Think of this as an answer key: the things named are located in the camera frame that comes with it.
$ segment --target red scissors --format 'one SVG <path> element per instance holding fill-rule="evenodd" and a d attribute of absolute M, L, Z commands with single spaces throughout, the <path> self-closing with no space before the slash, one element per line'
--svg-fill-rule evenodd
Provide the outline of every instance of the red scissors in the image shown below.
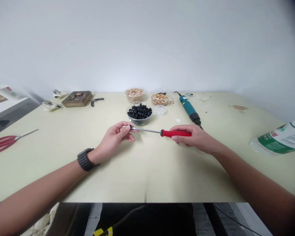
<path fill-rule="evenodd" d="M 11 135 L 11 136 L 5 136 L 5 137 L 2 137 L 0 138 L 0 152 L 2 152 L 3 150 L 7 149 L 8 147 L 12 146 L 13 144 L 16 143 L 16 141 L 19 139 L 19 138 L 22 138 L 26 135 L 29 135 L 31 133 L 34 133 L 35 131 L 37 131 L 38 129 L 34 130 L 34 131 L 31 131 L 31 132 L 28 132 L 26 134 L 23 134 L 21 136 L 15 136 L 15 135 Z"/>

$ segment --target hand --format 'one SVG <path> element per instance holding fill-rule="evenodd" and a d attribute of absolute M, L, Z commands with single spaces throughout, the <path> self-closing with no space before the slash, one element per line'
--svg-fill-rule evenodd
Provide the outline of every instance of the hand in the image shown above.
<path fill-rule="evenodd" d="M 110 127 L 98 147 L 88 153 L 89 160 L 93 164 L 101 163 L 113 156 L 122 141 L 134 142 L 135 138 L 129 132 L 138 132 L 138 130 L 131 130 L 130 126 L 133 126 L 130 122 L 121 121 Z"/>
<path fill-rule="evenodd" d="M 184 143 L 188 147 L 194 146 L 196 149 L 211 155 L 226 148 L 224 144 L 211 137 L 197 125 L 179 125 L 170 129 L 170 131 L 172 130 L 182 130 L 191 133 L 191 137 L 173 136 L 172 140 L 177 144 Z"/>

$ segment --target black pants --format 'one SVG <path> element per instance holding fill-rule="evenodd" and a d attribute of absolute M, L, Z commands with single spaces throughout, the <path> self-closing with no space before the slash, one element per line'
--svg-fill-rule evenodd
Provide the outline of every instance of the black pants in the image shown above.
<path fill-rule="evenodd" d="M 96 229 L 111 226 L 114 236 L 197 235 L 191 203 L 103 203 Z"/>

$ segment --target electric screwdriver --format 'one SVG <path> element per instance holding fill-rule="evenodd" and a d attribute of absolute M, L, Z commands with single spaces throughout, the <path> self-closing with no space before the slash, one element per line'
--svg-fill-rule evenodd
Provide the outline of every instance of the electric screwdriver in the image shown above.
<path fill-rule="evenodd" d="M 198 113 L 196 112 L 196 110 L 193 108 L 193 106 L 191 105 L 191 103 L 188 101 L 188 99 L 186 98 L 186 96 L 181 95 L 179 92 L 176 91 L 176 93 L 179 94 L 179 100 L 181 102 L 181 104 L 183 105 L 185 111 L 187 112 L 189 118 L 192 120 L 193 123 L 195 123 L 196 125 L 198 125 L 201 129 L 203 129 L 201 127 L 201 121 L 200 121 L 200 117 L 198 115 Z"/>

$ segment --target container of peanuts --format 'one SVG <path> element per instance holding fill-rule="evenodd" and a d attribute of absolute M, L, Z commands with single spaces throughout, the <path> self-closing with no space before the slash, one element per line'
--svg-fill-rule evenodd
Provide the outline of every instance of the container of peanuts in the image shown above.
<path fill-rule="evenodd" d="M 143 99 L 144 90 L 138 88 L 131 88 L 125 91 L 127 99 L 130 103 L 140 102 Z"/>
<path fill-rule="evenodd" d="M 168 104 L 171 99 L 172 92 L 168 92 L 165 89 L 159 89 L 151 93 L 151 101 L 154 105 L 162 105 L 165 106 Z"/>

